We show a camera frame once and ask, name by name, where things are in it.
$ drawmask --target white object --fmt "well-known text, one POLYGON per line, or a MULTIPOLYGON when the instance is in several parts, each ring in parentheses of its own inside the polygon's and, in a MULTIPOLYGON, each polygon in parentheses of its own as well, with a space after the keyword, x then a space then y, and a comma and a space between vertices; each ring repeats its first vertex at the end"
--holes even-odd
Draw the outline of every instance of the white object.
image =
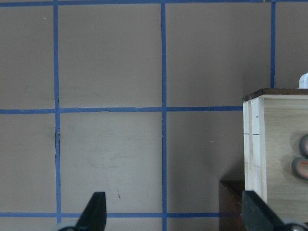
POLYGON ((308 73, 302 75, 299 79, 299 88, 308 89, 308 73))

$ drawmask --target wooden box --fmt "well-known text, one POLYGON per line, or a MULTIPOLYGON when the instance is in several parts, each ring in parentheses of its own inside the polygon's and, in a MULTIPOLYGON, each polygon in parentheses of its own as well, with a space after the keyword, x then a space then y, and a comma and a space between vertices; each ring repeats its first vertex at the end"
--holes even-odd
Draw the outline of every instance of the wooden box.
POLYGON ((308 180, 295 176, 308 134, 308 90, 262 89, 243 98, 245 189, 254 190, 281 218, 308 221, 308 180))

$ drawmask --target gray wall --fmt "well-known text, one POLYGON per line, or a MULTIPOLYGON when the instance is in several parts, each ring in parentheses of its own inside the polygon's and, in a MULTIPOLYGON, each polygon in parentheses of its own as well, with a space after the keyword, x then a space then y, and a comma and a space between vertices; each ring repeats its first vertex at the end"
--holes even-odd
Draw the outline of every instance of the gray wall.
POLYGON ((0 3, 0 229, 50 230, 105 191, 107 231, 218 230, 242 97, 298 86, 308 3, 61 3, 0 3))

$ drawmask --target blue tape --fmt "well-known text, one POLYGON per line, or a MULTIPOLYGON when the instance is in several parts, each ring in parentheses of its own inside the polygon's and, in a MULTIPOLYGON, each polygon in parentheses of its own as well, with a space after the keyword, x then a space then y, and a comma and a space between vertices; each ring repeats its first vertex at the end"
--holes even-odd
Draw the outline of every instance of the blue tape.
POLYGON ((270 87, 275 88, 276 73, 276 3, 271 3, 271 29, 270 29, 270 87))
POLYGON ((168 218, 219 218, 220 213, 168 213, 168 218))
POLYGON ((59 44, 58 44, 58 6, 53 6, 53 74, 54 74, 54 107, 55 107, 55 167, 56 167, 56 201, 57 223, 61 223, 61 165, 60 165, 60 111, 59 111, 59 44))
POLYGON ((101 107, 101 108, 61 108, 60 113, 75 113, 75 112, 161 112, 161 107, 101 107))
POLYGON ((56 213, 0 213, 4 218, 56 218, 56 213))
POLYGON ((161 4, 160 10, 162 37, 162 230, 167 231, 167 39, 166 5, 164 3, 161 4))
POLYGON ((221 107, 168 107, 168 112, 219 112, 219 111, 242 111, 243 106, 221 107))
POLYGON ((36 2, 3 2, 0 7, 22 7, 22 6, 53 6, 52 1, 36 1, 36 2))
POLYGON ((55 109, 29 109, 6 110, 1 109, 0 114, 53 114, 53 113, 78 113, 78 112, 215 112, 215 111, 242 111, 242 106, 212 106, 212 107, 98 107, 98 108, 59 108, 55 109))
POLYGON ((108 213, 108 218, 161 218, 161 213, 108 213))
POLYGON ((57 5, 111 5, 111 4, 172 4, 172 3, 224 3, 224 2, 307 2, 308 0, 72 0, 38 2, 3 2, 0 7, 57 5))
POLYGON ((0 114, 6 115, 17 115, 17 114, 51 114, 55 113, 54 109, 27 109, 27 110, 19 110, 19 109, 12 109, 12 110, 5 110, 0 109, 0 114))
MULTIPOLYGON (((80 213, 0 213, 0 217, 10 218, 79 218, 80 213)), ((218 218, 220 213, 108 213, 108 218, 218 218)))

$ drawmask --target dark wooden lid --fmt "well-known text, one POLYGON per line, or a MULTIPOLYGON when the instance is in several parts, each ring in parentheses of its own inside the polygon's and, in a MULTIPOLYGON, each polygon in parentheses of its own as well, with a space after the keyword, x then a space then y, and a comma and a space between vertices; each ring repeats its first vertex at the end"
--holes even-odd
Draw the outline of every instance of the dark wooden lid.
POLYGON ((308 89, 263 88, 243 97, 243 102, 252 100, 261 95, 308 95, 308 89))

